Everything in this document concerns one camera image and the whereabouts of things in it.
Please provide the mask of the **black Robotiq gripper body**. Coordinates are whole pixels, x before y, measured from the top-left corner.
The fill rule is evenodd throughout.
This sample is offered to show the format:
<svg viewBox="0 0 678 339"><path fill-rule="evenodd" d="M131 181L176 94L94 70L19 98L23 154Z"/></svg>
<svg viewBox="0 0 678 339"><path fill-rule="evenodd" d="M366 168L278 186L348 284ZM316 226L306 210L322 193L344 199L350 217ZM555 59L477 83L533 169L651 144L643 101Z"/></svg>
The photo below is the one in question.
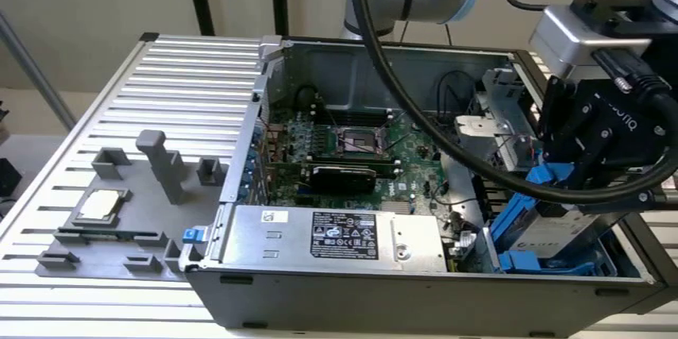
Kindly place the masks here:
<svg viewBox="0 0 678 339"><path fill-rule="evenodd" d="M559 161L574 163L595 155L606 168L654 164L669 144L667 127L658 111L642 106L609 80L578 83L573 104L559 113Z"/></svg>

